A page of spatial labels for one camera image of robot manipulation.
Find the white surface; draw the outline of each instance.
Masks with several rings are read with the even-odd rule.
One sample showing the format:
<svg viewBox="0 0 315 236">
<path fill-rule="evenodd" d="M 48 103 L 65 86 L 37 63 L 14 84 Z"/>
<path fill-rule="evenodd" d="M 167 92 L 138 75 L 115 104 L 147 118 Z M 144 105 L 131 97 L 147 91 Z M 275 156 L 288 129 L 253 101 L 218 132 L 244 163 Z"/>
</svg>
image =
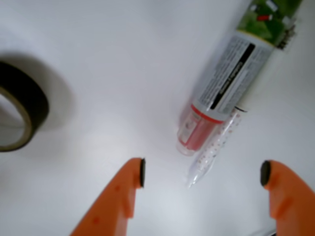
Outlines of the white surface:
<svg viewBox="0 0 315 236">
<path fill-rule="evenodd" d="M 68 235 L 115 172 L 147 159 L 128 236 L 254 236 L 269 231 L 265 159 L 315 188 L 315 2 L 272 88 L 191 190 L 178 120 L 248 1 L 1 0 L 1 57 L 30 74 L 51 112 L 32 142 L 0 154 L 1 235 Z M 284 54 L 275 53 L 270 64 Z"/>
</svg>

